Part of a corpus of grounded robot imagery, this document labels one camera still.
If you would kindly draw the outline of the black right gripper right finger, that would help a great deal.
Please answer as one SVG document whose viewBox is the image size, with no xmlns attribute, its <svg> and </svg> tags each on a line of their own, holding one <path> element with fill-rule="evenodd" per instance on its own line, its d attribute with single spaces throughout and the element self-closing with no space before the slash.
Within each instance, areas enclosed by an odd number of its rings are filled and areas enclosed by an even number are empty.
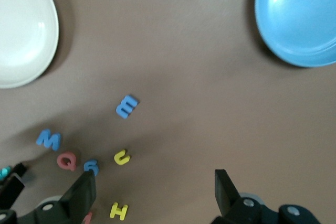
<svg viewBox="0 0 336 224">
<path fill-rule="evenodd" d="M 261 205 L 250 197 L 242 197 L 227 171 L 215 171 L 215 198 L 221 215 L 212 223 L 260 223 Z"/>
</svg>

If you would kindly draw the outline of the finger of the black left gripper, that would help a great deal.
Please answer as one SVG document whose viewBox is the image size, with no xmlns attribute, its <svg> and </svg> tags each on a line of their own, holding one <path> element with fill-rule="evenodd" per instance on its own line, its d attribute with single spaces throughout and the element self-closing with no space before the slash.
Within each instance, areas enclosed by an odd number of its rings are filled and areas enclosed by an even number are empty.
<svg viewBox="0 0 336 224">
<path fill-rule="evenodd" d="M 18 175 L 1 180 L 1 209 L 10 209 L 24 188 Z"/>
<path fill-rule="evenodd" d="M 12 176 L 22 178 L 27 172 L 27 167 L 23 163 L 16 164 L 12 169 Z"/>
</svg>

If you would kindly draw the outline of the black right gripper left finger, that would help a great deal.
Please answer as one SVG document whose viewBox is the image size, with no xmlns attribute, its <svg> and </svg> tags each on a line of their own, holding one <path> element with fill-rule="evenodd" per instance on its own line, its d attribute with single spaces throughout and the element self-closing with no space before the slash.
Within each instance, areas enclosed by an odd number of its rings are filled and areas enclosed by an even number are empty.
<svg viewBox="0 0 336 224">
<path fill-rule="evenodd" d="M 47 201 L 35 210 L 37 223 L 82 223 L 96 198 L 95 177 L 84 172 L 59 200 Z"/>
</svg>

